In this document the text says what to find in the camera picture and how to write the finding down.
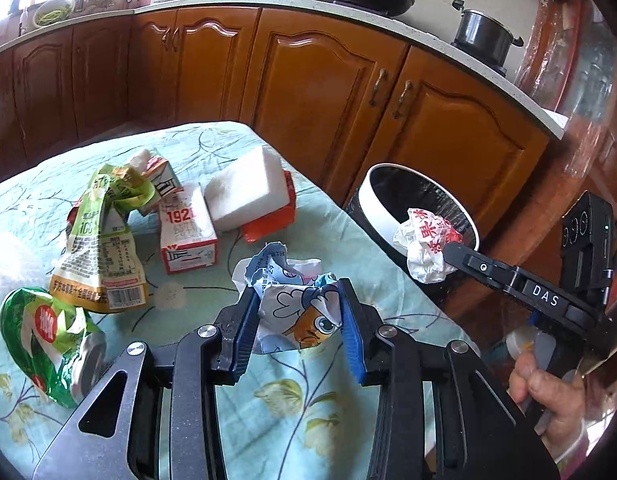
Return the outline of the person's right hand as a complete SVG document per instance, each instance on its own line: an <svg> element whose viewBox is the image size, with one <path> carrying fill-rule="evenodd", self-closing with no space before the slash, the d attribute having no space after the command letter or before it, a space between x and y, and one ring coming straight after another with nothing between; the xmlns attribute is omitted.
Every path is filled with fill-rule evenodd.
<svg viewBox="0 0 617 480"><path fill-rule="evenodd" d="M508 393L518 406L531 398L553 413L541 440L554 460L578 447L585 436L585 388L579 374L565 382L541 370L532 352L523 352L510 373Z"/></svg>

